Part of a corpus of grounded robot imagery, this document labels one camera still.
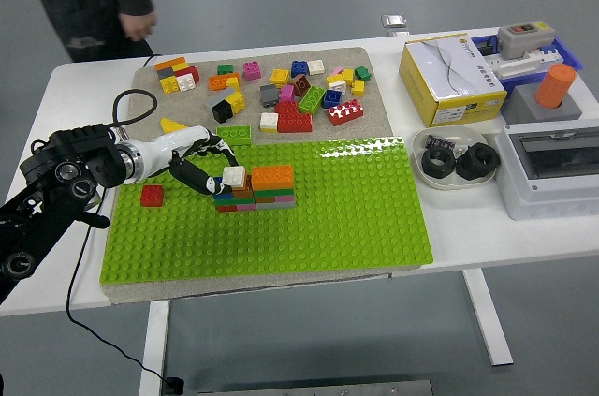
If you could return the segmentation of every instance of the person's hand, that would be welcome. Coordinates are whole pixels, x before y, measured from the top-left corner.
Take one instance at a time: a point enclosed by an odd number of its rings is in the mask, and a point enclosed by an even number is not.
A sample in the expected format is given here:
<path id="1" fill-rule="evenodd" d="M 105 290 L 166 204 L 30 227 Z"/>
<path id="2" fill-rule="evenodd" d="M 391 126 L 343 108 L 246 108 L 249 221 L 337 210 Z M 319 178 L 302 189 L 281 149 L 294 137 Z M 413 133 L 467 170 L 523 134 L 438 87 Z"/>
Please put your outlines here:
<path id="1" fill-rule="evenodd" d="M 152 11 L 147 15 L 119 14 L 119 20 L 124 36 L 134 42 L 139 42 L 152 33 L 156 26 L 156 13 Z"/>

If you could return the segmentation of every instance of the yellow lego brick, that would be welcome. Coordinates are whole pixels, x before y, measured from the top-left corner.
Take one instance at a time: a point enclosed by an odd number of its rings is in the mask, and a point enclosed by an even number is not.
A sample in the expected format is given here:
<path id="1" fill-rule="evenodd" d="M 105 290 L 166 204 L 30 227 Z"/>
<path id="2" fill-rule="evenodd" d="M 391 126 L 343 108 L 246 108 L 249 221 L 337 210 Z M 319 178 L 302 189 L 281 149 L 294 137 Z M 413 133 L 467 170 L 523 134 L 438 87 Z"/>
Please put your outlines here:
<path id="1" fill-rule="evenodd" d="M 238 92 L 241 91 L 241 87 L 240 87 L 240 80 L 239 78 L 229 78 L 228 80 L 226 80 L 225 82 L 225 86 L 226 87 L 233 87 L 235 90 L 237 90 Z"/>
<path id="2" fill-rule="evenodd" d="M 354 96 L 364 96 L 364 81 L 355 80 L 352 84 L 352 94 Z"/>
<path id="3" fill-rule="evenodd" d="M 189 68 L 189 65 L 185 61 L 183 61 L 183 62 L 181 62 L 179 64 L 174 64 L 172 66 L 172 70 L 173 71 L 183 70 L 184 68 Z"/>
<path id="4" fill-rule="evenodd" d="M 345 83 L 347 85 L 352 85 L 354 83 L 354 69 L 353 68 L 346 68 L 343 73 L 341 74 L 341 76 L 343 76 L 343 79 L 345 80 Z"/>
<path id="5" fill-rule="evenodd" d="M 187 127 L 186 125 L 174 122 L 169 118 L 163 118 L 162 120 L 160 120 L 160 126 L 162 126 L 162 130 L 165 132 L 165 134 L 168 134 L 169 132 L 179 131 L 180 129 L 185 129 Z"/>
<path id="6" fill-rule="evenodd" d="M 341 82 L 341 81 L 345 81 L 343 79 L 342 75 L 331 75 L 331 76 L 327 76 L 327 83 L 329 84 L 329 87 L 334 84 L 335 82 Z"/>
<path id="7" fill-rule="evenodd" d="M 171 92 L 179 92 L 179 83 L 177 82 L 177 78 L 174 76 L 169 76 L 168 78 L 163 78 L 160 80 L 160 85 L 162 85 L 162 90 L 165 94 L 170 94 Z"/>
<path id="8" fill-rule="evenodd" d="M 186 63 L 184 57 L 177 57 L 175 59 L 171 59 L 169 61 L 161 62 L 153 66 L 156 71 L 162 70 L 163 68 L 169 68 L 170 66 L 176 66 L 177 64 Z"/>
<path id="9" fill-rule="evenodd" d="M 291 165 L 252 168 L 252 189 L 254 191 L 293 187 L 293 166 Z"/>
<path id="10" fill-rule="evenodd" d="M 277 86 L 277 88 L 282 88 L 289 81 L 289 70 L 283 70 L 281 68 L 275 68 L 272 70 L 272 75 L 270 76 L 270 82 Z"/>
<path id="11" fill-rule="evenodd" d="M 225 98 L 225 101 L 231 105 L 233 115 L 237 115 L 241 110 L 245 109 L 245 99 L 240 92 L 234 92 Z"/>

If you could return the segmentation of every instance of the white table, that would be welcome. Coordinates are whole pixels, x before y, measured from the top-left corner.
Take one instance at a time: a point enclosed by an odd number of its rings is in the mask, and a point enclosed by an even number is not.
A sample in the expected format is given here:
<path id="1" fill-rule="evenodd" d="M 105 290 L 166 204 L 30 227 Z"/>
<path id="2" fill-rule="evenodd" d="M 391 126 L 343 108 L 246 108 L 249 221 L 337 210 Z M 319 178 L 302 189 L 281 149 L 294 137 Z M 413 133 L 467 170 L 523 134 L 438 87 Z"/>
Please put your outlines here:
<path id="1" fill-rule="evenodd" d="M 469 31 L 472 37 L 494 33 L 496 29 Z M 283 52 L 362 47 L 370 56 L 393 133 L 404 137 L 408 151 L 411 151 L 412 139 L 424 125 L 399 75 L 403 44 L 408 39 L 441 34 L 447 33 L 204 52 L 186 54 L 185 57 L 188 62 L 202 62 Z M 34 139 L 47 139 L 49 134 L 60 129 L 109 123 L 114 97 L 130 88 L 135 71 L 142 67 L 144 62 L 145 59 L 127 59 L 67 64 L 56 68 L 23 149 L 22 161 L 29 157 L 29 144 Z M 582 109 L 583 118 L 599 118 L 599 103 L 581 78 L 574 82 L 570 94 Z M 122 109 L 126 110 L 126 104 L 122 104 Z M 498 117 L 469 126 L 482 134 L 493 134 L 499 132 L 503 123 L 502 117 Z M 481 286 L 483 290 L 486 289 L 480 272 L 482 267 L 599 253 L 599 244 L 589 235 L 596 231 L 597 219 L 594 217 L 515 222 L 507 216 L 494 181 L 468 190 L 443 192 L 428 187 L 416 178 L 416 186 L 429 232 L 434 263 L 415 271 L 397 271 L 394 275 L 472 270 L 467 271 L 465 277 L 473 299 L 483 299 L 482 305 L 475 304 L 481 311 L 484 307 L 489 309 L 490 301 L 490 298 L 487 301 L 488 291 L 483 291 L 481 295 L 473 293 L 473 290 Z M 8 197 L 12 198 L 23 188 L 24 178 L 17 170 Z M 112 198 L 111 191 L 105 204 L 105 213 L 111 206 Z M 0 307 L 0 315 L 65 309 L 66 290 L 85 229 L 86 225 L 82 223 L 76 223 L 69 229 L 37 268 L 35 275 L 17 285 Z M 73 308 L 110 305 L 99 285 L 106 237 L 106 230 L 95 231 L 92 235 L 74 286 Z M 491 314 L 494 314 L 492 302 L 490 309 Z M 484 314 L 479 314 L 478 310 L 477 314 L 484 318 Z"/>

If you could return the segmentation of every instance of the white plate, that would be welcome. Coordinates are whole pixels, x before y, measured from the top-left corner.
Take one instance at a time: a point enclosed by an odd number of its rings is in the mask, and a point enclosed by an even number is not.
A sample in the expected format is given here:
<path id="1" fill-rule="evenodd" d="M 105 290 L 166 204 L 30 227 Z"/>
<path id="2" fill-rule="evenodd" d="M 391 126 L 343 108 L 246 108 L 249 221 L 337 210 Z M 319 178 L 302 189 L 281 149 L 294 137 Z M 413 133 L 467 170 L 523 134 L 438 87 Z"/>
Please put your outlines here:
<path id="1" fill-rule="evenodd" d="M 456 144 L 456 147 L 464 148 L 468 148 L 475 143 L 487 144 L 487 141 L 481 134 L 474 131 L 470 127 L 460 125 L 430 127 L 418 132 L 414 137 L 414 141 L 412 142 L 414 160 L 416 162 L 416 168 L 420 173 L 420 176 L 424 182 L 431 187 L 437 188 L 439 190 L 461 190 L 462 188 L 470 188 L 476 185 L 481 185 L 482 183 L 487 183 L 493 179 L 493 176 L 495 176 L 495 170 L 483 178 L 476 178 L 471 181 L 465 180 L 455 171 L 449 176 L 445 176 L 443 179 L 436 179 L 432 176 L 429 176 L 422 170 L 422 155 L 426 151 L 425 145 L 429 135 L 451 140 Z"/>

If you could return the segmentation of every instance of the gray floor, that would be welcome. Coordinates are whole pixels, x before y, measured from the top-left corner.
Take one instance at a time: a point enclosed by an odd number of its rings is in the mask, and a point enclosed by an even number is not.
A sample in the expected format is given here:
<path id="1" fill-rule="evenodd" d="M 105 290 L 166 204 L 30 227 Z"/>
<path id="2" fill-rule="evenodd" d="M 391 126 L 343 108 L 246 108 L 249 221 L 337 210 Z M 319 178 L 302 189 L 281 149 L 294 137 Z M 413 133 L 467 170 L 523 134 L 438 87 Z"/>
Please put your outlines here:
<path id="1" fill-rule="evenodd" d="M 580 74 L 599 95 L 599 0 L 154 1 L 152 45 L 162 53 L 381 37 L 380 15 L 397 11 L 414 33 L 543 20 L 585 65 Z M 0 0 L 0 7 L 5 198 L 51 71 L 67 57 L 37 0 Z M 598 264 L 593 257 L 485 271 L 514 366 L 488 366 L 465 286 L 448 273 L 177 301 L 168 372 L 190 391 L 399 376 L 430 379 L 435 395 L 598 394 Z M 147 310 L 78 315 L 140 356 Z M 136 394 L 136 367 L 64 314 L 2 318 L 0 344 L 6 394 Z"/>

